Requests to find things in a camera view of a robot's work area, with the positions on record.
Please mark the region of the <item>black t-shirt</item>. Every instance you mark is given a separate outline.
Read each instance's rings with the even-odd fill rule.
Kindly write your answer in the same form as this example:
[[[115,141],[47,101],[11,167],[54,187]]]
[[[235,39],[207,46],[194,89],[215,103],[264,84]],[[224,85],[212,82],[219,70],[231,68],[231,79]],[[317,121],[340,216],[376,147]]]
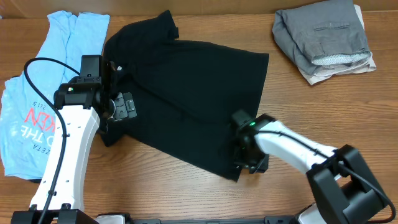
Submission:
[[[229,180],[234,163],[232,115],[257,114],[269,64],[255,53],[181,40],[169,11],[124,26],[104,46],[116,67],[114,92],[130,93],[134,118],[108,123],[106,146],[128,135]]]

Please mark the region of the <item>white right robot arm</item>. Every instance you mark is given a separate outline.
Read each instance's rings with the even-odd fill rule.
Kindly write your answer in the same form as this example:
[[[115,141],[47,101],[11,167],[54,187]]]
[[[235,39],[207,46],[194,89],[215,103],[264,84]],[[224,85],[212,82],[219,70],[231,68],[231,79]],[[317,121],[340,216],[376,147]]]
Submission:
[[[355,147],[317,143],[266,114],[252,118],[239,110],[231,119],[238,168],[263,173],[273,155],[306,175],[315,202],[293,216],[291,223],[377,223],[374,216],[386,207],[391,215],[380,222],[396,218],[394,204]]]

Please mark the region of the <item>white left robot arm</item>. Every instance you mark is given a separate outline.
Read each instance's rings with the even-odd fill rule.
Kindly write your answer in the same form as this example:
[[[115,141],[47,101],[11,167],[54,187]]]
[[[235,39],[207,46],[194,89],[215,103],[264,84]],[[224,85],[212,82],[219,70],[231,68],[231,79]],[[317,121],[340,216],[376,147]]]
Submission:
[[[137,116],[130,93],[112,90],[117,70],[100,55],[83,55],[81,69],[60,85],[49,106],[55,112],[55,132],[40,185],[27,211],[15,211],[11,224],[132,223],[128,213],[84,213],[83,189],[94,136],[108,123]]]

